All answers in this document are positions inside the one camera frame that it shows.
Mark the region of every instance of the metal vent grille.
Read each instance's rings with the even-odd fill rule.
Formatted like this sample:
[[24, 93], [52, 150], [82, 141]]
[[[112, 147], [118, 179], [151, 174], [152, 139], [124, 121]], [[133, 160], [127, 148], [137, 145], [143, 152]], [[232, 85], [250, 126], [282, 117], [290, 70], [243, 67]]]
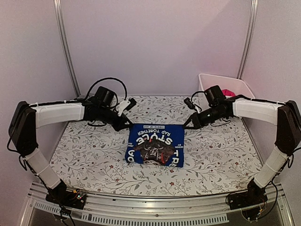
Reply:
[[[34, 207], [53, 214], [60, 214], [60, 208], [55, 204], [49, 204], [41, 201], [36, 201]], [[227, 214], [219, 214], [215, 216], [193, 218], [193, 219], [162, 219], [162, 220], [131, 220], [127, 218], [112, 218], [90, 213], [82, 213], [81, 218], [72, 216], [73, 219], [93, 222], [99, 225], [107, 226], [210, 226], [227, 223]]]

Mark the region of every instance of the floral tablecloth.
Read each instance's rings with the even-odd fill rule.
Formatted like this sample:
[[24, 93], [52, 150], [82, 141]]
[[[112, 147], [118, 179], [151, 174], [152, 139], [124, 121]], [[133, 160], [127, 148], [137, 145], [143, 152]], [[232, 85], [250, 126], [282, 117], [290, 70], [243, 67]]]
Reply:
[[[126, 115], [133, 123], [183, 124], [193, 113], [186, 97], [134, 97], [137, 105]], [[223, 124], [217, 121], [214, 125]], [[129, 130], [107, 125], [91, 127], [70, 122], [51, 167], [70, 187], [104, 193], [180, 196], [246, 189], [261, 163], [239, 118], [219, 127], [186, 130], [184, 167], [127, 164]]]

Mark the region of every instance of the robotic arm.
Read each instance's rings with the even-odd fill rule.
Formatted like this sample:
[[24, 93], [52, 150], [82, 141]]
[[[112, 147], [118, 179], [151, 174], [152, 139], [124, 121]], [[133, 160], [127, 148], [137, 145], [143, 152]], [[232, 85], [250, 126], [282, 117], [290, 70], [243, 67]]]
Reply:
[[[210, 108], [191, 115], [183, 125], [185, 129], [199, 129], [217, 119], [232, 116], [258, 119], [277, 126], [275, 147], [263, 168], [249, 182], [246, 192], [229, 196], [231, 209], [267, 201], [265, 187], [282, 171], [301, 141], [301, 116], [297, 104], [291, 100], [284, 104], [250, 99], [243, 95], [226, 98], [219, 86], [211, 87], [203, 93]], [[192, 99], [187, 98], [184, 102], [190, 109], [195, 109]]]
[[48, 201], [82, 209], [85, 198], [83, 193], [73, 194], [66, 190], [66, 184], [52, 170], [39, 149], [36, 129], [52, 123], [80, 120], [100, 120], [112, 125], [116, 131], [130, 128], [133, 124], [123, 111], [130, 110], [136, 101], [131, 98], [111, 107], [114, 96], [116, 94], [111, 90], [99, 87], [89, 99], [33, 105], [22, 101], [18, 104], [8, 130], [9, 143], [14, 143], [16, 150], [13, 151], [23, 157], [24, 163], [48, 188]]

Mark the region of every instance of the folded t-shirt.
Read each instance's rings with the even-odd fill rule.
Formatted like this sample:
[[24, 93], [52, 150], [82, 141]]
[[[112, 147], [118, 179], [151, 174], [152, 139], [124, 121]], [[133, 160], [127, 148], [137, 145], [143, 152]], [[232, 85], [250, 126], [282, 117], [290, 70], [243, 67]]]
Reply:
[[183, 167], [182, 125], [134, 124], [125, 157], [128, 163]]

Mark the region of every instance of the white wall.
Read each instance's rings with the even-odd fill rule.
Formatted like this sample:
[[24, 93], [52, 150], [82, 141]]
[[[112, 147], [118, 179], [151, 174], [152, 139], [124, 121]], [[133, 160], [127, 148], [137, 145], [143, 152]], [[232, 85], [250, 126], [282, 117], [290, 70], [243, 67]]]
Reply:
[[[6, 150], [8, 126], [17, 103], [74, 97], [63, 56], [53, 1], [0, 2], [0, 225], [16, 226], [33, 176]], [[38, 130], [50, 158], [62, 125]]]
[[179, 95], [197, 90], [199, 73], [236, 77], [251, 0], [65, 0], [62, 8], [83, 94], [109, 76], [131, 94]]
[[[259, 1], [258, 15], [243, 80], [258, 98], [295, 100], [301, 109], [301, 1]], [[276, 127], [248, 123], [267, 159], [276, 140]], [[281, 183], [296, 225], [301, 222], [301, 152]]]

